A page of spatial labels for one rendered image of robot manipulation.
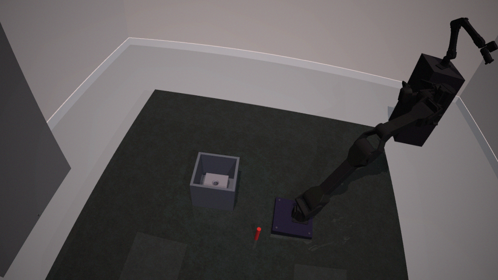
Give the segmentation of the red peg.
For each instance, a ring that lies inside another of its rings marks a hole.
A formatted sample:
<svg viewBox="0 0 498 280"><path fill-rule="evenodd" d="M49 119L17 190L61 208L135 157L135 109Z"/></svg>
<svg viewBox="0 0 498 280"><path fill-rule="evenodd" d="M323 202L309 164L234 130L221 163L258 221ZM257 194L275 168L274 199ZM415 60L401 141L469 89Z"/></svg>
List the red peg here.
<svg viewBox="0 0 498 280"><path fill-rule="evenodd" d="M259 237L259 233L260 233L260 231L261 231L261 228L259 228L259 227L258 227L258 228L256 229L256 233L255 233L255 241L257 241L257 240L258 240L258 237Z"/></svg>

